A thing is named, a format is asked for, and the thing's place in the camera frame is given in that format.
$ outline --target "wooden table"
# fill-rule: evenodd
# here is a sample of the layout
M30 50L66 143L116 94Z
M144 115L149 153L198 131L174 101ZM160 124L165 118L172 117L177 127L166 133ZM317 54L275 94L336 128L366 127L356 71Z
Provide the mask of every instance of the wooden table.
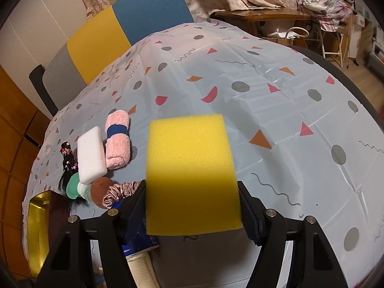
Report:
M285 7L261 10L220 11L214 12L211 17L237 26L256 37L259 36L258 22L260 21L294 20L296 27L304 28L305 23L311 18L308 14ZM304 39L296 39L296 42L298 43L297 45L307 48Z

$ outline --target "plaid cloth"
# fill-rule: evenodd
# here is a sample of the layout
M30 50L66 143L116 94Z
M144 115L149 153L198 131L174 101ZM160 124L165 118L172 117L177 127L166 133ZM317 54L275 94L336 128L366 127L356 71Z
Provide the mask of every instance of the plaid cloth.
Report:
M300 12L314 16L322 30L335 32L341 21L345 21L352 9L343 0L296 0Z

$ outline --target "brown sponge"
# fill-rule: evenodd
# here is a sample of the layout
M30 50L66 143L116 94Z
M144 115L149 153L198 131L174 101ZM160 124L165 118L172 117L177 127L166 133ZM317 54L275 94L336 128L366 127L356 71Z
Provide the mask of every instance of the brown sponge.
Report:
M102 200L104 199L104 196L109 187L115 183L115 181L112 181L107 177L100 177L93 181L91 186L91 198L96 206L102 209L106 209L106 207L102 205Z

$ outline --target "patterned tablecloth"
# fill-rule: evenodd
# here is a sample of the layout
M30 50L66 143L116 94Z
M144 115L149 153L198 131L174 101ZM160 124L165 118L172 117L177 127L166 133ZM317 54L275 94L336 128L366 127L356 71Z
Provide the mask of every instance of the patterned tablecloth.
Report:
M53 118L23 202L24 251L30 198L57 191L60 144L130 113L132 160L112 178L145 178L149 122L223 114L237 178L267 208L313 215L353 287L384 252L384 135L358 100L327 71L279 44L209 20L157 32L116 59ZM94 205L81 218L101 215ZM259 248L244 230L160 237L153 265L163 288L245 287ZM288 243L278 287L287 282ZM92 244L100 266L97 242Z

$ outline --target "silver bolt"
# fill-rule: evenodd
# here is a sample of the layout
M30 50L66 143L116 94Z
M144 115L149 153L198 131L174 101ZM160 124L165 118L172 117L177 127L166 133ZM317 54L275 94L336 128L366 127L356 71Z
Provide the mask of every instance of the silver bolt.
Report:
M308 215L307 216L307 222L310 224L314 224L314 223L316 223L316 219L313 216Z
M266 212L265 212L266 215L270 216L271 218L273 218L274 216L276 216L276 210L274 209L268 209Z
M108 210L108 215L110 215L110 216L115 216L118 213L119 213L119 211L116 208L112 208L112 209Z
M71 215L69 218L68 218L68 222L70 223L74 223L77 221L77 215Z

